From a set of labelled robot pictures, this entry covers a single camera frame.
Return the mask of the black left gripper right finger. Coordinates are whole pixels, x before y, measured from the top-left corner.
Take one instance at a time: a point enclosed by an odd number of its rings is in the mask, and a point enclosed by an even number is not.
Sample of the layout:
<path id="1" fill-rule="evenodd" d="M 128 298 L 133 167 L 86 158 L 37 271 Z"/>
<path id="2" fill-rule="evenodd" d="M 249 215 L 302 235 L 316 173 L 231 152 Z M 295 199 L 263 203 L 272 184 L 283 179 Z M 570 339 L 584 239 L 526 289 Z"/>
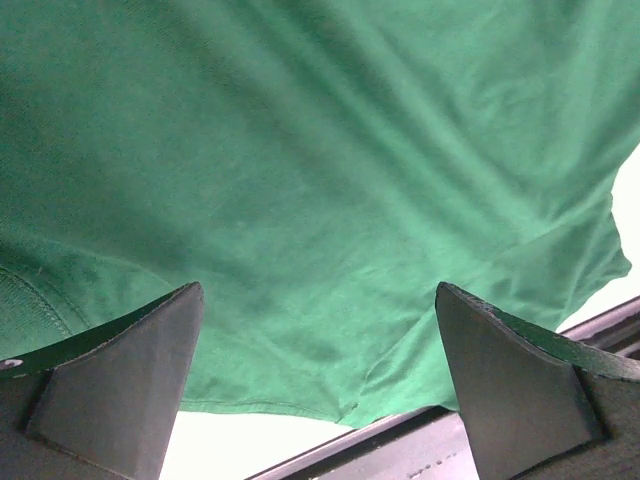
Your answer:
<path id="1" fill-rule="evenodd" d="M 636 479 L 639 363 L 438 285 L 441 340 L 482 479 Z"/>

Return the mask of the dark green t shirt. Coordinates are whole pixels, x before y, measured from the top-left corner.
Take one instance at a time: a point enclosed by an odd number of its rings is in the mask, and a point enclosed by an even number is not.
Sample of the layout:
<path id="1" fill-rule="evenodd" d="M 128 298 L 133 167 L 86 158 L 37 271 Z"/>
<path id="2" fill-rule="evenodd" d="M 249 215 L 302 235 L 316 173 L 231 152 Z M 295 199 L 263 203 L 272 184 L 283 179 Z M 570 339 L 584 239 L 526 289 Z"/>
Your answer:
<path id="1" fill-rule="evenodd" d="M 186 411 L 451 408 L 439 283 L 557 328 L 638 142 L 635 1 L 5 1 L 1 354 L 197 282 Z"/>

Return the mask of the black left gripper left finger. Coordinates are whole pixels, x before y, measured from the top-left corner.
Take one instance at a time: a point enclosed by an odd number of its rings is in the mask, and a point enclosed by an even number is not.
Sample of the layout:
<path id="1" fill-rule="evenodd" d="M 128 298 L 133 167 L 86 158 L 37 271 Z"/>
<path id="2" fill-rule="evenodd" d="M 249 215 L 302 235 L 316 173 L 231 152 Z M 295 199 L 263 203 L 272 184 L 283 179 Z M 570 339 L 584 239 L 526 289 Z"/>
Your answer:
<path id="1" fill-rule="evenodd" d="M 1 362 L 4 479 L 156 479 L 201 329 L 190 283 Z"/>

